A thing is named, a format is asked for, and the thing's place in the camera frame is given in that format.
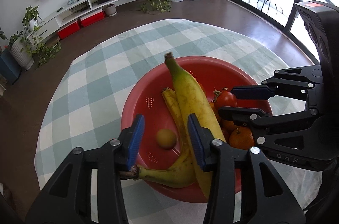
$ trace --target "tablecloth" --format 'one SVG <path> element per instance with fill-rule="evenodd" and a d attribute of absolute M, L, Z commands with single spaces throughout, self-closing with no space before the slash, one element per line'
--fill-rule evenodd
<path fill-rule="evenodd" d="M 277 55 L 249 37 L 189 20 L 161 20 L 114 36 L 72 62 L 50 101 L 35 155 L 40 188 L 73 148 L 94 149 L 118 137 L 128 94 L 144 74 L 163 63 L 168 50 L 175 57 L 205 55 L 228 61 L 257 83 L 271 77 L 276 69 L 288 68 Z M 270 99 L 270 105 L 273 114 L 279 115 L 302 111 L 305 102 L 276 96 Z M 302 208 L 316 197 L 321 172 L 272 163 Z M 203 221 L 206 204 L 170 199 L 144 181 L 121 183 L 132 224 Z M 98 221 L 95 171 L 92 184 L 92 219 Z M 237 220 L 241 195 L 235 198 Z"/>

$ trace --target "red storage box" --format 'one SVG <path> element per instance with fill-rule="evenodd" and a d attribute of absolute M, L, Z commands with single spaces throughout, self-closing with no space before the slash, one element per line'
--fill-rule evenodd
<path fill-rule="evenodd" d="M 75 20 L 71 24 L 68 24 L 68 25 L 62 27 L 58 31 L 58 36 L 61 39 L 64 39 L 65 37 L 68 37 L 69 35 L 72 35 L 72 33 L 75 33 L 78 30 L 80 30 L 80 25 L 79 25 L 78 20 Z"/>
<path fill-rule="evenodd" d="M 84 15 L 80 18 L 80 23 L 83 27 L 86 27 L 88 25 L 91 25 L 99 20 L 104 19 L 105 14 L 102 9 L 98 9 L 92 13 L 89 13 L 87 15 Z"/>

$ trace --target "blue planter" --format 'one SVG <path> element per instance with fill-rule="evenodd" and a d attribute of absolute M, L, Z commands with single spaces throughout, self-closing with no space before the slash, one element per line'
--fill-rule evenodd
<path fill-rule="evenodd" d="M 16 82 L 21 74 L 20 65 L 16 62 L 8 49 L 5 49 L 0 55 L 0 74 L 11 84 Z"/>

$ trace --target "cabinet drawer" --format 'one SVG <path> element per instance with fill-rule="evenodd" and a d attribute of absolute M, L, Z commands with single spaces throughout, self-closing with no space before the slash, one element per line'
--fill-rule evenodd
<path fill-rule="evenodd" d="M 40 42 L 42 41 L 44 38 L 48 37 L 49 35 L 51 35 L 52 33 L 54 33 L 55 31 L 60 29 L 60 26 L 57 22 L 57 20 L 55 18 L 51 19 L 50 21 L 46 22 L 46 23 L 42 23 L 43 25 L 41 26 L 41 28 L 36 31 L 36 33 L 33 35 L 30 35 L 28 38 L 29 40 L 34 43 L 33 41 L 33 37 L 36 37 L 36 42 Z"/>

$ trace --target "yellow banana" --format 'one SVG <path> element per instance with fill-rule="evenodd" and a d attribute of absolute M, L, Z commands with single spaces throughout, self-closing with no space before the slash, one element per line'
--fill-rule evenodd
<path fill-rule="evenodd" d="M 176 63 L 171 52 L 165 55 L 165 64 L 172 76 L 174 91 L 177 95 L 177 101 L 184 121 L 186 136 L 189 141 L 196 178 L 204 196 L 208 199 L 213 173 L 204 173 L 198 166 L 195 156 L 193 156 L 194 151 L 189 138 L 187 126 L 189 114 L 194 113 L 197 116 L 200 125 L 208 128 L 214 138 L 221 139 L 224 142 L 226 142 L 226 140 L 215 114 L 208 103 L 205 93 L 194 77 Z"/>
<path fill-rule="evenodd" d="M 138 166 L 138 179 L 157 182 L 172 188 L 184 188 L 196 181 L 189 142 L 175 92 L 170 88 L 165 88 L 162 96 L 179 132 L 180 155 L 167 170 L 147 169 Z"/>

